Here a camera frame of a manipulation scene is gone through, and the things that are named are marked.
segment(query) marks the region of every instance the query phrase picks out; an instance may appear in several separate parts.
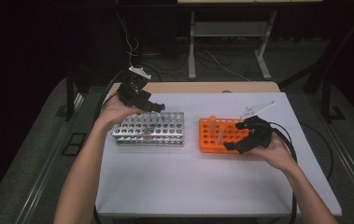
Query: metal stand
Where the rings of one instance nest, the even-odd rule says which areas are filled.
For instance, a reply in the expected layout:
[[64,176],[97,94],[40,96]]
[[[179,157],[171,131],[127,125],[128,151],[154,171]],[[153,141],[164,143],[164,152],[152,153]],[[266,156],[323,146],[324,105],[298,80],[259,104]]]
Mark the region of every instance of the metal stand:
[[262,43],[258,49],[254,50],[258,66],[261,68],[263,78],[270,80],[270,72],[264,61],[263,54],[269,41],[273,24],[276,19],[276,10],[272,11],[266,27],[258,32],[258,27],[262,26],[263,21],[230,21],[230,22],[210,22],[195,21],[194,11],[191,12],[191,36],[189,49],[189,80],[196,79],[194,61],[194,37],[195,36],[261,36]]
[[272,14],[270,15],[269,21],[267,22],[261,47],[259,49],[254,50],[256,61],[258,62],[258,66],[261,68],[262,76],[265,80],[272,79],[272,77],[270,76],[269,69],[267,68],[266,62],[264,61],[263,54],[264,54],[264,50],[266,49],[267,42],[269,41],[275,19],[276,19],[276,11],[273,11]]

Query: metal test tube rack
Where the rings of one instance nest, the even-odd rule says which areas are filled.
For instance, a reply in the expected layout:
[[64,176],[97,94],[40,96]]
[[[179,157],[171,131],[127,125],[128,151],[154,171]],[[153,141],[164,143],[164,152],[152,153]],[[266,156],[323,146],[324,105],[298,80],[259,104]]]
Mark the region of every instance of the metal test tube rack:
[[112,135],[118,145],[183,146],[184,129],[183,112],[151,112],[129,116]]

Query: forearm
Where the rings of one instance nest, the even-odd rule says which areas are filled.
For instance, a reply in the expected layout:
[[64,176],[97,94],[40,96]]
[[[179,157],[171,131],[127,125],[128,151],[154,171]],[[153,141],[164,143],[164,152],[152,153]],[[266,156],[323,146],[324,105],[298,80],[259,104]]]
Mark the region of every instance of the forearm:
[[104,126],[93,126],[64,182],[54,223],[90,223],[98,190],[106,133]]
[[285,170],[284,174],[290,181],[304,223],[337,223],[298,165]]

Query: person's left hand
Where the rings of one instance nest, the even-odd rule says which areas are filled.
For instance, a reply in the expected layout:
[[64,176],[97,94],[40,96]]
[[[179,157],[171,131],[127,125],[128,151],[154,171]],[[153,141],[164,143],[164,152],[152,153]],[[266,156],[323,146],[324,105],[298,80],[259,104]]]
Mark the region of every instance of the person's left hand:
[[97,121],[104,123],[107,129],[110,130],[113,125],[122,123],[128,116],[142,113],[145,113],[145,111],[134,106],[125,105],[119,100],[118,94],[114,93],[104,104]]

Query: white cable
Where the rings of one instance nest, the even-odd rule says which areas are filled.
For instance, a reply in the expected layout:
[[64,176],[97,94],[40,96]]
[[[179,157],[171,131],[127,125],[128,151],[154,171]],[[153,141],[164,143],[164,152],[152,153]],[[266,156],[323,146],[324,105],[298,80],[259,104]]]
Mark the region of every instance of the white cable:
[[125,51],[126,52],[126,54],[130,54],[131,56],[135,56],[135,57],[138,57],[139,55],[137,55],[137,54],[133,54],[133,53],[130,53],[129,51]]
[[135,41],[136,41],[136,47],[133,49],[133,47],[131,46],[130,44],[130,41],[128,40],[128,33],[127,33],[127,28],[124,26],[124,23],[123,21],[121,20],[120,16],[119,16],[119,13],[116,13],[116,15],[118,16],[118,19],[120,21],[120,24],[121,26],[123,27],[123,30],[124,30],[124,33],[126,35],[126,42],[127,42],[127,45],[129,46],[130,48],[130,52],[127,52],[129,54],[129,63],[130,63],[130,66],[133,66],[132,62],[131,62],[131,56],[133,56],[133,50],[136,50],[138,48],[138,40],[134,37]]
[[249,80],[249,79],[247,79],[246,77],[243,77],[243,76],[241,76],[241,75],[239,75],[239,74],[236,74],[235,72],[232,72],[232,71],[230,71],[229,69],[227,69],[227,68],[225,68],[210,52],[208,52],[207,50],[203,50],[205,53],[207,53],[207,54],[209,54],[209,56],[211,56],[214,60],[215,60],[215,62],[221,67],[221,68],[223,68],[226,72],[229,72],[229,73],[232,73],[232,74],[234,74],[234,75],[236,75],[236,76],[238,76],[238,77],[241,77],[241,78],[243,78],[243,79],[245,79],[246,81],[251,81],[251,80]]

